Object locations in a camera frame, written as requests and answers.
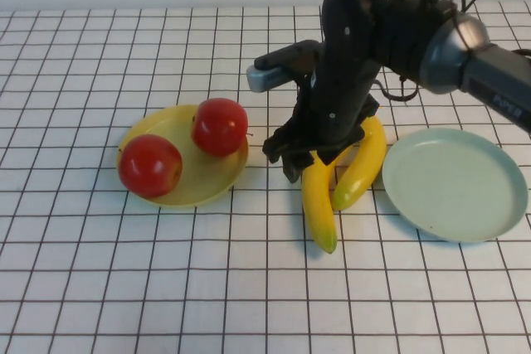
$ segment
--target light blue plate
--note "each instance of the light blue plate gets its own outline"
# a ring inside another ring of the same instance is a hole
[[[494,239],[515,227],[528,205],[528,187],[513,159],[457,129],[401,138],[387,153],[382,179],[406,220],[453,242]]]

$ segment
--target yellow banana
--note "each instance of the yellow banana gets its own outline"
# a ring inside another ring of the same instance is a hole
[[[326,253],[333,253],[338,244],[334,211],[330,202],[329,179],[334,168],[351,149],[346,148],[328,166],[312,152],[314,164],[302,173],[302,204],[305,223],[314,242]]]
[[[359,144],[356,157],[338,181],[332,195],[332,207],[342,211],[351,207],[373,184],[382,168],[387,152],[383,126],[376,116],[362,123],[365,137]]]

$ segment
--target grid tablecloth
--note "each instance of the grid tablecloth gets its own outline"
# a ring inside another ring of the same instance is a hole
[[[531,47],[526,2],[474,12],[494,42]],[[309,239],[300,185],[261,152],[296,88],[258,95],[245,77],[254,57],[304,39],[322,40],[319,7],[0,14],[0,352],[530,352],[528,215],[498,240],[445,243],[405,223],[378,179],[336,215],[332,255]],[[379,79],[398,93],[398,76]],[[529,136],[470,96],[373,95],[388,144],[464,129],[529,182]],[[114,168],[128,128],[209,97],[249,115],[235,187],[188,211],[130,195]]]

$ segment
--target red apple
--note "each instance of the red apple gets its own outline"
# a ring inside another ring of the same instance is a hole
[[[141,134],[122,151],[118,174],[124,186],[143,198],[165,195],[174,189],[183,171],[183,158],[166,138]]]
[[[226,157],[236,152],[247,135],[247,113],[231,99],[200,103],[192,124],[192,140],[205,153]]]

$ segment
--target plate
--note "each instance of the plate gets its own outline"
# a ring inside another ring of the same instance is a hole
[[[528,187],[513,159],[458,129],[401,138],[387,153],[382,179],[407,221],[453,242],[494,239],[515,227],[528,205]]]
[[[155,206],[183,208],[214,201],[227,192],[243,172],[249,155],[246,141],[238,151],[224,158],[212,157],[192,141],[192,117],[197,105],[175,105],[140,120],[127,132],[119,145],[116,165],[129,140],[140,134],[152,133],[165,137],[183,157],[183,173],[173,191],[156,198],[142,198]]]

